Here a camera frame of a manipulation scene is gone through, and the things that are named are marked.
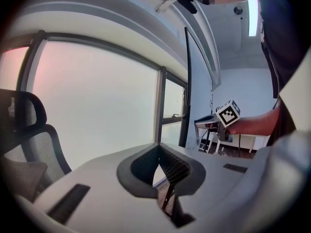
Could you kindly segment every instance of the table leg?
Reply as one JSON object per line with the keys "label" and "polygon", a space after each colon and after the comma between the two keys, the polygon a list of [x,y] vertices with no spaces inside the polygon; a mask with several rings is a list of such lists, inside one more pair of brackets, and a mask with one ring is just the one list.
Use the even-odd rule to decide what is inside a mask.
{"label": "table leg", "polygon": [[209,145],[208,145],[208,149],[207,149],[207,151],[206,151],[206,153],[208,153],[208,151],[210,150],[210,148],[212,147],[212,143],[213,143],[213,140],[214,140],[214,137],[215,137],[215,135],[214,134],[212,134],[212,139],[209,141]]}
{"label": "table leg", "polygon": [[203,151],[206,152],[206,153],[208,153],[208,150],[206,149],[206,148],[207,148],[208,139],[209,139],[209,131],[207,132],[207,135],[206,135],[206,142],[205,142],[205,145],[204,145],[204,148],[203,148]]}
{"label": "table leg", "polygon": [[170,201],[170,198],[171,198],[171,196],[172,196],[173,191],[174,191],[174,187],[170,184],[169,189],[167,190],[167,193],[166,193],[166,196],[165,196],[163,205],[162,205],[162,210],[163,210],[164,212],[165,212],[165,208],[166,208],[167,204],[168,204],[169,201]]}
{"label": "table leg", "polygon": [[249,153],[251,153],[251,152],[252,152],[252,150],[253,150],[253,148],[254,148],[254,145],[255,145],[255,140],[256,140],[256,137],[255,137],[255,136],[253,136],[252,143],[251,143],[251,147],[250,147],[250,149],[249,149]]}
{"label": "table leg", "polygon": [[220,146],[220,140],[218,139],[218,142],[217,142],[217,147],[216,147],[216,151],[215,151],[215,153],[218,153],[219,146]]}

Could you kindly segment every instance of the window frame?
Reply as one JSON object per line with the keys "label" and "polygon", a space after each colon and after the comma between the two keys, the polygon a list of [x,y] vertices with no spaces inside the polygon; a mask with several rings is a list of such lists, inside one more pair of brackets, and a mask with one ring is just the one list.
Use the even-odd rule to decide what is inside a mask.
{"label": "window frame", "polygon": [[77,44],[88,45],[96,48],[108,50],[137,62],[140,62],[152,69],[158,71],[156,81],[156,95],[155,95],[155,123],[154,123],[154,142],[161,142],[162,126],[165,124],[171,124],[180,122],[181,116],[175,116],[172,118],[163,118],[164,113],[164,98],[165,98],[165,85],[166,79],[174,82],[175,84],[185,89],[185,95],[187,94],[188,84],[182,79],[171,73],[166,67],[161,67],[158,64],[150,61],[149,59],[130,51],[121,46],[115,45],[110,42],[106,42],[97,38],[72,34],[72,33],[47,33],[44,30],[40,30],[37,33],[30,33],[20,35],[8,39],[4,42],[1,52],[12,50],[20,47],[29,47],[25,54],[25,58],[22,62],[20,72],[17,80],[16,91],[32,92],[35,81],[35,74],[39,64],[39,60],[47,41],[61,41],[71,42]]}

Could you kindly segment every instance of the wooden floor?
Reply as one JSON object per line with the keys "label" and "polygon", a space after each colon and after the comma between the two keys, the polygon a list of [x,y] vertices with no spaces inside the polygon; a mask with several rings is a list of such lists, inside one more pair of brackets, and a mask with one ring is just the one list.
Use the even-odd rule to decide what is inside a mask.
{"label": "wooden floor", "polygon": [[[210,150],[208,151],[209,154],[213,154],[216,151],[216,146],[212,145],[210,147]],[[224,148],[224,152],[226,153],[226,155],[230,156],[230,157],[238,157],[239,156],[239,151],[238,150],[232,150],[229,148]],[[245,159],[253,159],[256,152],[253,151],[252,153],[249,153],[247,151],[240,151],[241,153],[241,158],[245,158]]]}
{"label": "wooden floor", "polygon": [[[209,152],[207,154],[213,154],[216,151],[216,146],[211,146]],[[232,150],[229,148],[224,148],[224,152],[226,153],[226,155],[230,156],[230,157],[238,157],[239,156],[239,152],[238,150]],[[241,151],[241,158],[246,158],[246,159],[253,159],[255,156],[255,152],[249,153],[246,151]],[[169,189],[169,182],[168,180],[166,180],[165,182],[163,182],[159,187],[157,187],[158,189],[158,199],[157,199],[157,203],[159,205],[160,208],[162,208],[163,202],[165,200],[165,196],[167,194],[167,190]],[[170,200],[169,203],[165,209],[165,211],[168,214],[172,214],[172,210],[173,210],[173,205],[174,205],[174,198],[175,195],[173,195]]]}

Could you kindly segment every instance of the ceiling light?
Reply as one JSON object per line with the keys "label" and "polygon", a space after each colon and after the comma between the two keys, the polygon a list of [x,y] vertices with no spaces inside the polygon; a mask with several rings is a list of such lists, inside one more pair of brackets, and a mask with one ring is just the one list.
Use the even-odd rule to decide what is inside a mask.
{"label": "ceiling light", "polygon": [[256,36],[258,24],[258,1],[248,0],[249,36]]}

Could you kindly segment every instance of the white cube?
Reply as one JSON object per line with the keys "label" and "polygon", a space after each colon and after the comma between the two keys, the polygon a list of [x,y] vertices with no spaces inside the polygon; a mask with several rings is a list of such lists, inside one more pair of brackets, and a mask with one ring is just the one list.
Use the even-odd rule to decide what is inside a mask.
{"label": "white cube", "polygon": [[240,113],[241,111],[239,107],[235,101],[231,99],[219,108],[219,110],[216,112],[216,116],[226,128],[241,118]]}

